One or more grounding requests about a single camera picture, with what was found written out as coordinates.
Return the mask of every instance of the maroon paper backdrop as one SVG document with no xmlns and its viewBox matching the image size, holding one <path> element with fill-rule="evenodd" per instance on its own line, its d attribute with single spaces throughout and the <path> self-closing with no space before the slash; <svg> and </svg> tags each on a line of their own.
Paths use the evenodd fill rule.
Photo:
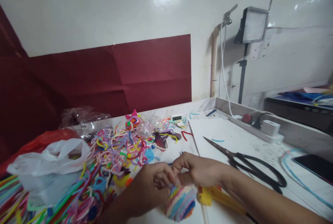
<svg viewBox="0 0 333 224">
<path fill-rule="evenodd" d="M 112 117 L 191 101 L 190 35 L 27 57 L 0 10 L 0 162 L 47 130 L 65 108 Z"/>
</svg>

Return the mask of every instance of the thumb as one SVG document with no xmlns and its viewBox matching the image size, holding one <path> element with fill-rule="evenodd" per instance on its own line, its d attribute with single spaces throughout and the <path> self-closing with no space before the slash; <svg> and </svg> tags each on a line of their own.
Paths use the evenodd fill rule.
<svg viewBox="0 0 333 224">
<path fill-rule="evenodd" d="M 194 184 L 194 181 L 192 179 L 192 176 L 189 172 L 179 174 L 176 177 L 176 186 L 187 186 L 190 184 Z"/>
<path fill-rule="evenodd" d="M 158 205 L 166 205 L 169 200 L 169 195 L 170 195 L 169 187 L 158 190 L 157 193 Z"/>
</svg>

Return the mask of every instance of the lamp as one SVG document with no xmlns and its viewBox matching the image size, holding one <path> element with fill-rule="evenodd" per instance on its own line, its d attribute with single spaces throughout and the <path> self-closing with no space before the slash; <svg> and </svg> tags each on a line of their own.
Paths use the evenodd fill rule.
<svg viewBox="0 0 333 224">
<path fill-rule="evenodd" d="M 268 10 L 263 10 L 255 7 L 247 7 L 243 11 L 243 18 L 240 21 L 240 28 L 233 41 L 235 44 L 245 44 L 244 58 L 238 64 L 242 67 L 240 77 L 238 103 L 242 103 L 245 69 L 247 65 L 247 49 L 249 43 L 261 42 L 264 40 L 265 32 L 268 23 Z"/>
</svg>

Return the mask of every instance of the yellow glue gun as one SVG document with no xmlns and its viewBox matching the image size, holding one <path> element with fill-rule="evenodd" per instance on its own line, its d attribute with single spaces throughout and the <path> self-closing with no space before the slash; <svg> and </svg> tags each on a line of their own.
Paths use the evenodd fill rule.
<svg viewBox="0 0 333 224">
<path fill-rule="evenodd" d="M 219 186 L 212 187 L 198 187 L 198 201 L 201 205 L 211 206 L 212 199 L 222 203 L 223 205 L 235 210 L 236 212 L 245 215 L 246 211 L 236 202 L 231 196 L 223 193 L 222 188 Z"/>
</svg>

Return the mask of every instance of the black scissors handle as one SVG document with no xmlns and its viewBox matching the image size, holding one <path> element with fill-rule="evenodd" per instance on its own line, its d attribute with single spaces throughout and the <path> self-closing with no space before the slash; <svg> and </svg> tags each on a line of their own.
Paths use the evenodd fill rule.
<svg viewBox="0 0 333 224">
<path fill-rule="evenodd" d="M 235 157 L 237 157 L 242 162 L 244 162 L 248 167 L 244 166 L 243 164 L 241 164 L 239 162 L 237 162 L 234 159 Z M 280 189 L 280 187 L 284 188 L 284 187 L 287 186 L 287 181 L 285 180 L 283 175 L 279 171 L 277 171 L 273 166 L 271 166 L 270 164 L 268 164 L 267 162 L 265 162 L 261 159 L 258 159 L 256 157 L 249 156 L 249 155 L 244 155 L 244 154 L 241 154 L 241 153 L 236 153 L 234 157 L 231 157 L 229 159 L 230 159 L 230 163 L 233 167 L 235 167 L 235 166 L 240 167 L 241 169 L 253 174 L 254 176 L 258 177 L 260 180 L 269 184 L 276 192 L 278 192 L 280 194 L 282 194 L 282 190 Z M 264 172 L 262 172 L 255 165 L 250 163 L 248 160 L 256 161 L 256 162 L 264 165 L 265 167 L 267 167 L 270 171 L 273 172 L 273 174 L 276 175 L 278 181 L 275 181 L 274 179 L 270 178 L 268 175 L 266 175 Z"/>
</svg>

